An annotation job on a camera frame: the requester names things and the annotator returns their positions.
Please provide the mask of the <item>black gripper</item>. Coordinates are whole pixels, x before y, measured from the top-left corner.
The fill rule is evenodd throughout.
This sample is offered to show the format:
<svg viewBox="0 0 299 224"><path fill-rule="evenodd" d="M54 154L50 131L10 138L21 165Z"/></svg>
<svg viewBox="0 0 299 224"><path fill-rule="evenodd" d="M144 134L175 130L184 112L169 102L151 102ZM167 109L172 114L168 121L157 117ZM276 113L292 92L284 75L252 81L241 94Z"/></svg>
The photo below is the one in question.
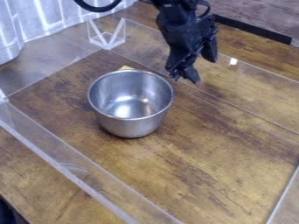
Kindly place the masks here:
<svg viewBox="0 0 299 224"><path fill-rule="evenodd" d="M184 78L196 84L201 81L193 63L199 56L208 62L217 61L219 31L215 25L215 15L209 14L211 7L196 13L196 6L160 5L156 23L169 46L169 55L164 65L173 80Z"/></svg>

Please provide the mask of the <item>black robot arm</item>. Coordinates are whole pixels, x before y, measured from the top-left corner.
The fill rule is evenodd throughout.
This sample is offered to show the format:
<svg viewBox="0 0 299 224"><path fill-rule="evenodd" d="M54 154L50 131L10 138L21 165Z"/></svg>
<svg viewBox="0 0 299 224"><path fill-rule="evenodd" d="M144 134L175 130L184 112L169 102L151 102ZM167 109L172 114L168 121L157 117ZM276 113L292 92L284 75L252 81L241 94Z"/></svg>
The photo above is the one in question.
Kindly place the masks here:
<svg viewBox="0 0 299 224"><path fill-rule="evenodd" d="M200 75L193 68L199 56L208 62L217 60L219 31L215 15L205 0L152 0L159 10L156 24L169 46L169 55L164 69L176 81L180 78L193 84Z"/></svg>

